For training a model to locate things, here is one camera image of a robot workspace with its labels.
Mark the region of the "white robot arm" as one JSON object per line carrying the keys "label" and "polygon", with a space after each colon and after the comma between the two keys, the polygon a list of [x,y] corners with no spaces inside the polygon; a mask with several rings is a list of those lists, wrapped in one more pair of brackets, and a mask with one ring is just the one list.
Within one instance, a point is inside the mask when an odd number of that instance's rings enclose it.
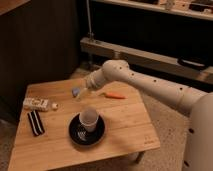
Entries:
{"label": "white robot arm", "polygon": [[213,171],[213,92],[135,72],[125,60],[107,60],[84,78],[77,97],[115,81],[126,83],[188,115],[182,171]]}

